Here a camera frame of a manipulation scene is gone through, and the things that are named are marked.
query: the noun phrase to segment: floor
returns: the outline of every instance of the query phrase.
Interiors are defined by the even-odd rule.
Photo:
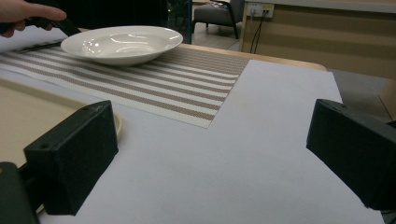
[[[193,45],[229,49],[238,51],[239,41],[235,39],[232,27],[209,24],[206,29],[203,23],[197,23],[191,38]],[[382,104],[379,93],[386,85],[387,79],[354,74],[328,68],[335,77],[343,103],[359,109],[381,122],[390,122],[387,109]]]

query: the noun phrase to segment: white bowl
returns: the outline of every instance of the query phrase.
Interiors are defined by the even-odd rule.
[[[130,66],[153,60],[182,41],[180,33],[162,27],[119,26],[69,36],[61,48],[82,59]]]

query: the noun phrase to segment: wall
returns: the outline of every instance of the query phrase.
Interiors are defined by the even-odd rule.
[[[255,18],[253,34],[259,23]],[[251,38],[245,7],[241,51],[250,51]],[[262,24],[257,54],[396,78],[396,15],[276,5]]]

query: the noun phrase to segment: black bracket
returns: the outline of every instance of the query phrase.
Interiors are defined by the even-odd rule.
[[[317,100],[306,147],[374,210],[396,209],[396,123]]]
[[[117,153],[111,103],[81,108],[26,147],[21,168],[0,162],[0,223],[37,223],[41,204],[74,216]]]

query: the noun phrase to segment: finger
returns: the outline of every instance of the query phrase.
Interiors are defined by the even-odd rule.
[[[50,21],[62,21],[66,19],[66,13],[57,7],[48,7],[39,4],[27,5],[28,17],[43,17]]]
[[[17,31],[22,31],[25,28],[25,21],[16,21],[13,27]]]
[[[6,32],[2,33],[1,36],[5,37],[5,38],[10,38],[10,37],[14,36],[14,29],[10,28],[10,29],[6,30]]]
[[[44,28],[44,30],[46,30],[46,31],[50,31],[50,30],[52,30],[52,25],[51,24],[49,24],[46,28]]]

